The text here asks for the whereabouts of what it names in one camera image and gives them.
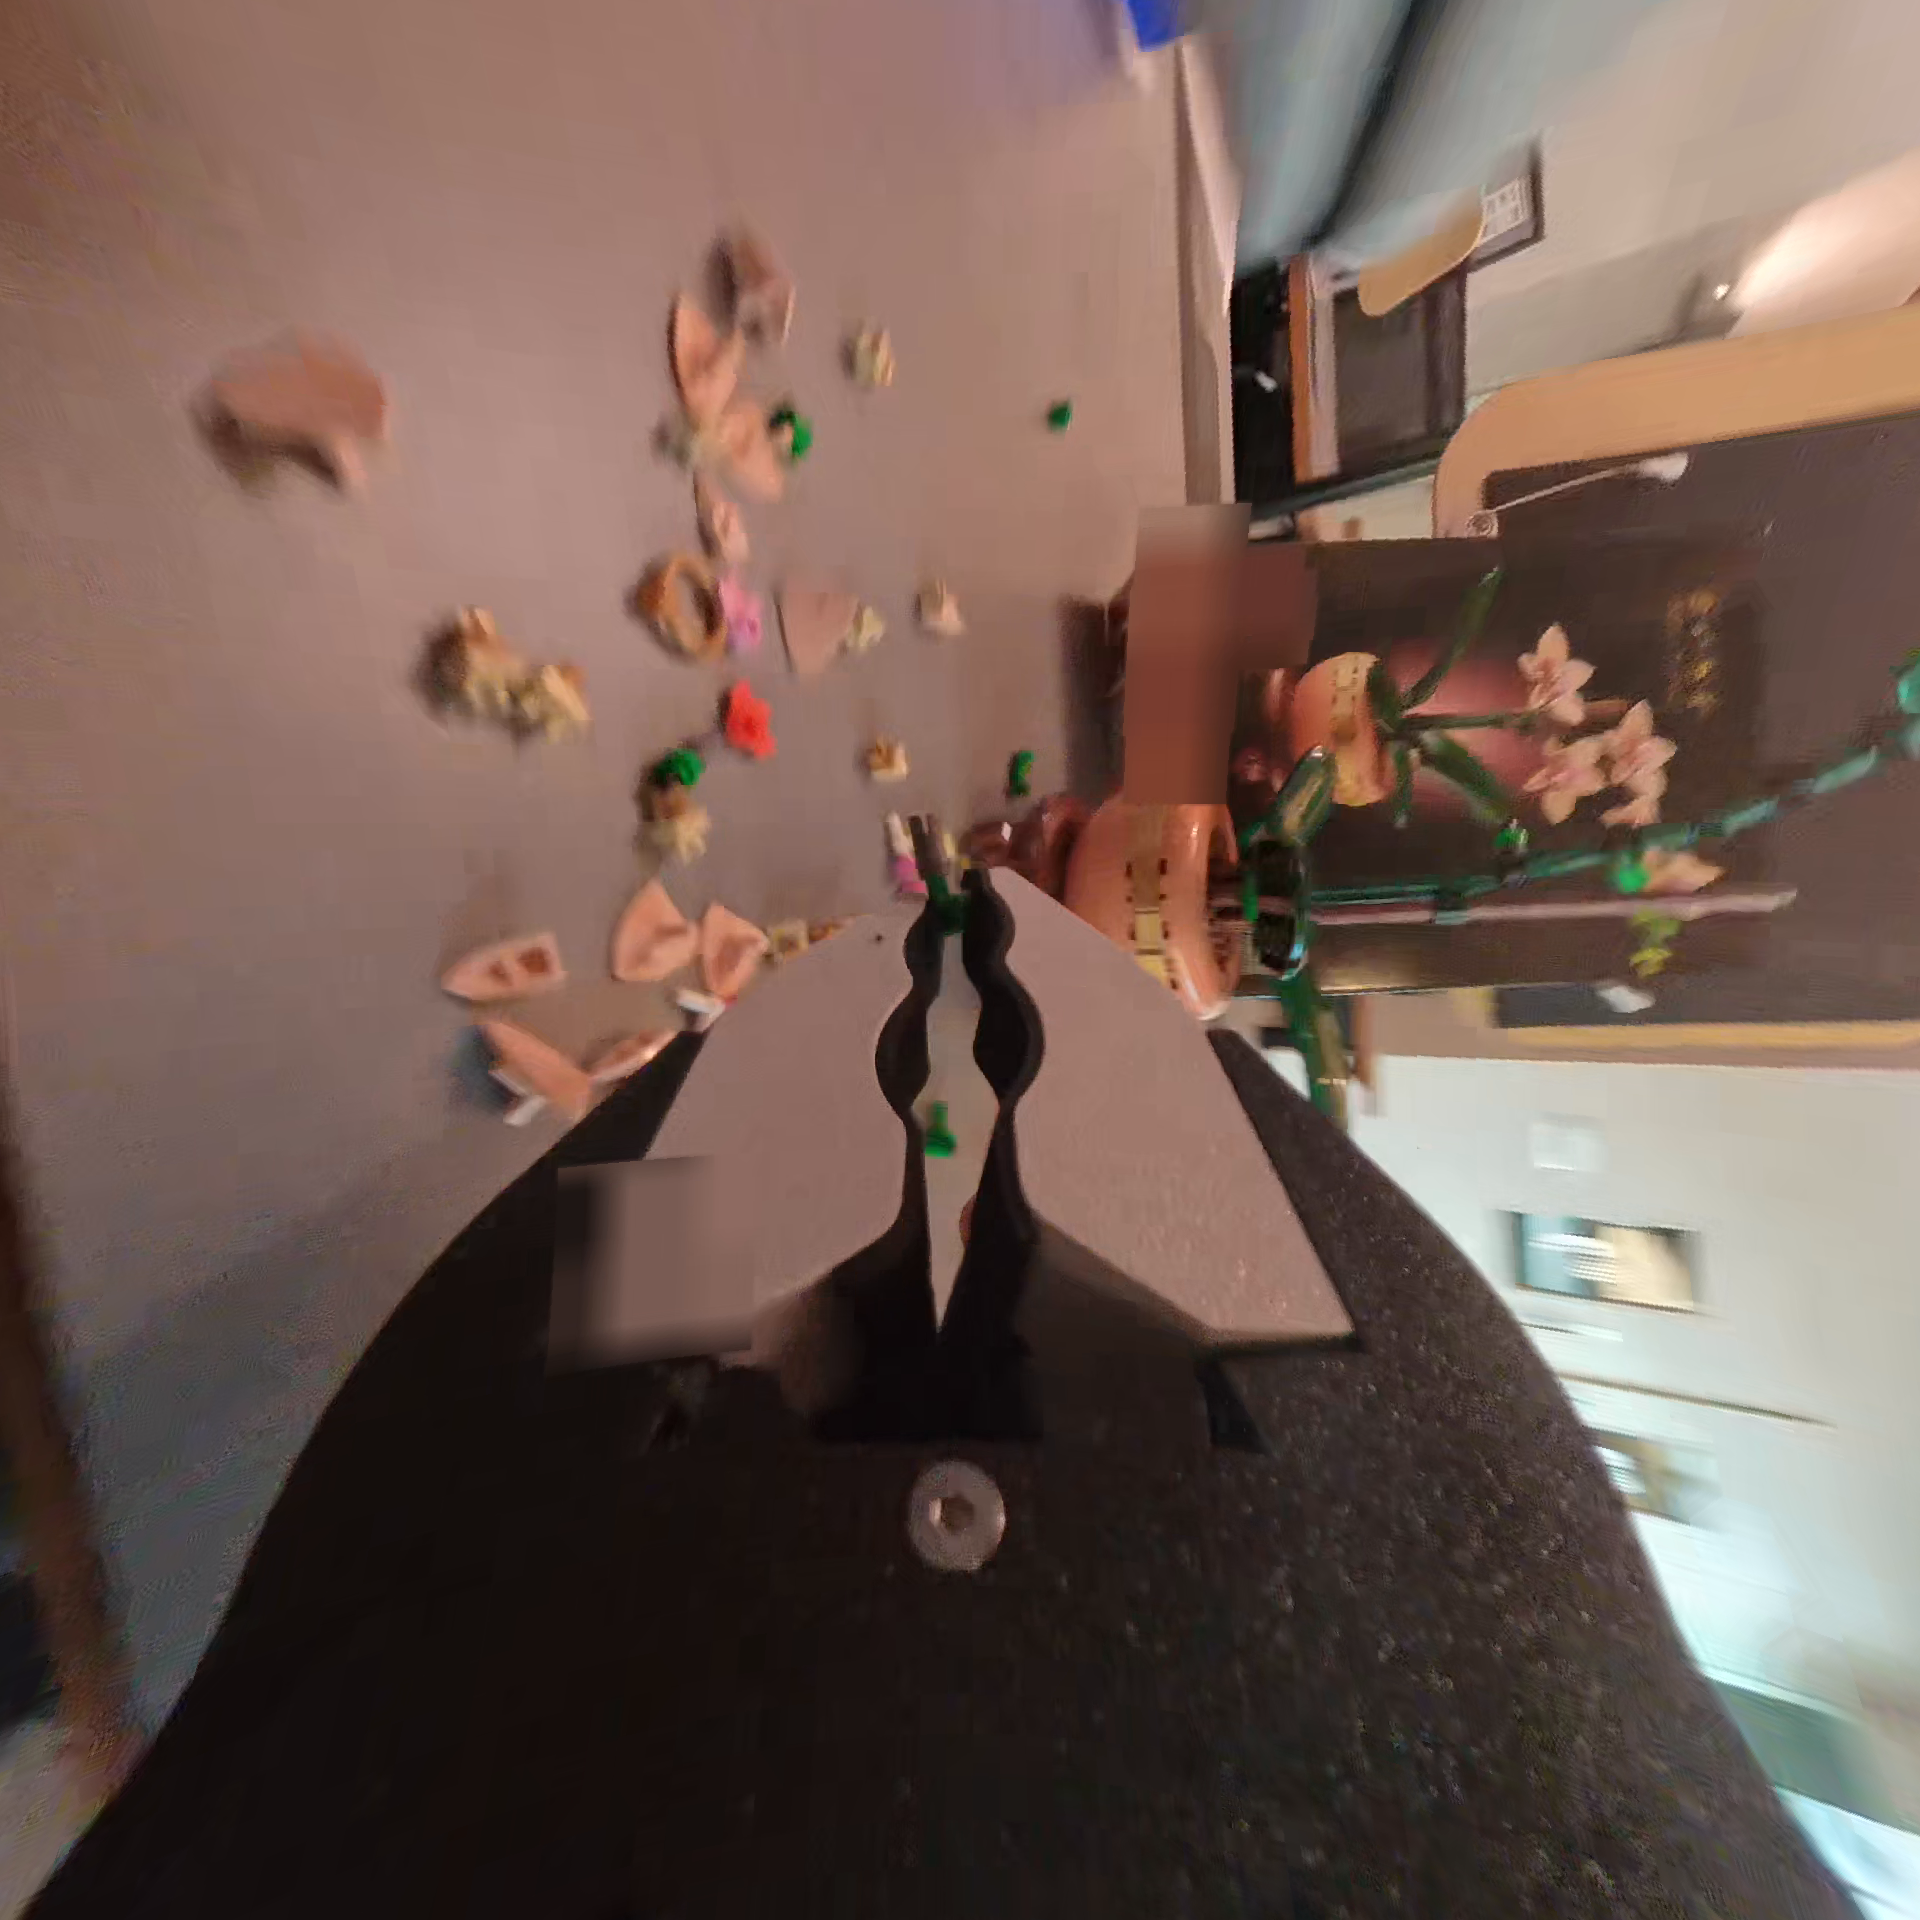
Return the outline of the grey desk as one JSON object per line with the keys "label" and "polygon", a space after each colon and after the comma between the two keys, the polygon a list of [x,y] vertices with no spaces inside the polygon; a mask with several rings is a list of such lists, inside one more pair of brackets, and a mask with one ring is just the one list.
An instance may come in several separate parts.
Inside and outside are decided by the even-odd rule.
{"label": "grey desk", "polygon": [[951,827],[1094,768],[1058,618],[1185,482],[1175,131],[1097,5],[6,5],[6,1043],[142,1721],[555,1134],[445,965],[555,932],[542,1021],[642,1021],[638,775],[728,683],[632,612],[699,526],[677,295],[736,222],[796,274],[755,574],[883,640],[765,637],[667,888],[871,913],[871,736]]}

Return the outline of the dark orchid picture box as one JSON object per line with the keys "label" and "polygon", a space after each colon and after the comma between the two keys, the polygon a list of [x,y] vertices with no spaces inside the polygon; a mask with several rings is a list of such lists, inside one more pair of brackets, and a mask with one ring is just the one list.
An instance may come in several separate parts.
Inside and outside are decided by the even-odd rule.
{"label": "dark orchid picture box", "polygon": [[1497,472],[1489,535],[1273,546],[1338,760],[1333,992],[1513,1030],[1918,1021],[1918,415]]}

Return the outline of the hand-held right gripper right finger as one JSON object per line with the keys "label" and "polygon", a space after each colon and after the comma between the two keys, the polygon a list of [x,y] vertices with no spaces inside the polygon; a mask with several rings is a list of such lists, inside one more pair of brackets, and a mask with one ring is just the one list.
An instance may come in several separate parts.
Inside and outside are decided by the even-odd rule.
{"label": "hand-held right gripper right finger", "polygon": [[1196,1420],[1231,1362],[1358,1339],[1207,1030],[1013,871],[971,878],[997,1091],[945,1312],[966,1420]]}

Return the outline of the dark cabinet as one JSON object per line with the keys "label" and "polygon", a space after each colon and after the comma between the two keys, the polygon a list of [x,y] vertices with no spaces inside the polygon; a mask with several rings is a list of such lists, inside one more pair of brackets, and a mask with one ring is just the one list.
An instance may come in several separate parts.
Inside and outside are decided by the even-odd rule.
{"label": "dark cabinet", "polygon": [[1297,519],[1432,477],[1466,422],[1466,268],[1386,311],[1310,252],[1231,287],[1235,502]]}

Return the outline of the tan wooden chair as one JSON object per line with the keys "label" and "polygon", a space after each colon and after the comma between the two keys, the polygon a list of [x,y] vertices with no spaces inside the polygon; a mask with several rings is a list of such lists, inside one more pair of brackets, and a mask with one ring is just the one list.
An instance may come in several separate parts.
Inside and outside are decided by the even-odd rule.
{"label": "tan wooden chair", "polygon": [[1486,489],[1507,471],[1901,415],[1918,415],[1918,303],[1542,374],[1504,384],[1458,425],[1432,477],[1432,535],[1474,535]]}

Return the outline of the toy brick orchid pot model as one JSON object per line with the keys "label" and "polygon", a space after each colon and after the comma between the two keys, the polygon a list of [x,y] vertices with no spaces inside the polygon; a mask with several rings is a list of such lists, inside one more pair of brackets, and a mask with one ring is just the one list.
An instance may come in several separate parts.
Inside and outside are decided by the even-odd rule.
{"label": "toy brick orchid pot model", "polygon": [[1692,955],[1692,927],[1750,948],[1799,901],[1780,878],[1732,878],[1692,851],[1509,858],[1497,877],[1333,888],[1310,840],[1226,806],[1097,809],[1044,796],[974,822],[962,867],[1005,867],[1064,901],[1195,1017],[1253,1002],[1307,1066],[1334,1127],[1373,1077],[1361,994],[1507,988],[1651,988]]}

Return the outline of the scattered pile of toy bricks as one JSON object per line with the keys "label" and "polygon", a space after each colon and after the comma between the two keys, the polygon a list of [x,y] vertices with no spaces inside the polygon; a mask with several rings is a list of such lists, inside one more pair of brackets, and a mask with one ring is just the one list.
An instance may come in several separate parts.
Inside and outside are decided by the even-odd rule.
{"label": "scattered pile of toy bricks", "polygon": [[806,467],[815,425],[785,390],[796,287],[755,234],[728,234],[714,289],[664,319],[659,477],[616,454],[638,396],[576,359],[559,422],[506,398],[559,398],[520,369],[505,390],[448,380],[416,482],[380,513],[356,502],[387,396],[335,343],[270,343],[209,389],[209,444],[262,490],[218,550],[219,637],[237,640],[250,748],[219,819],[265,858],[237,992],[250,1041],[275,1043],[359,1155],[445,1128],[454,1107],[532,1102],[531,1050],[638,1024],[616,1007],[664,994],[709,948],[709,1002],[767,971],[762,949],[826,940],[815,917],[889,888],[924,905],[945,853],[940,754],[960,720],[951,574],[990,625],[990,556],[934,539],[918,625],[879,673],[877,597],[903,558],[849,550],[903,449],[841,425],[867,482],[833,490]]}

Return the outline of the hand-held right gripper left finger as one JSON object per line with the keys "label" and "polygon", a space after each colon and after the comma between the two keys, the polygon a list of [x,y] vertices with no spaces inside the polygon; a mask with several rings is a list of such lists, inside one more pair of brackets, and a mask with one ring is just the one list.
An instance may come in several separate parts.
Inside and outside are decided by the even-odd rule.
{"label": "hand-held right gripper left finger", "polygon": [[923,917],[853,922],[704,1033],[646,1155],[651,1352],[745,1358],[841,1408],[934,1347]]}

